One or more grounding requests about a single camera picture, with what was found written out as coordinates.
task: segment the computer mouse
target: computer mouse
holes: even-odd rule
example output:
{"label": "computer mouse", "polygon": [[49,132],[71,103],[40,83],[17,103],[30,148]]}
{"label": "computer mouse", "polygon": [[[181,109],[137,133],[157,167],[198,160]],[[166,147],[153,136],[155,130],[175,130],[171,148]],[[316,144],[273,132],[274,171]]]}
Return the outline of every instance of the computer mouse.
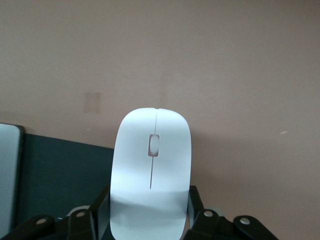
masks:
{"label": "computer mouse", "polygon": [[125,116],[114,147],[110,228],[116,240],[178,240],[191,175],[187,121],[167,109],[139,108]]}

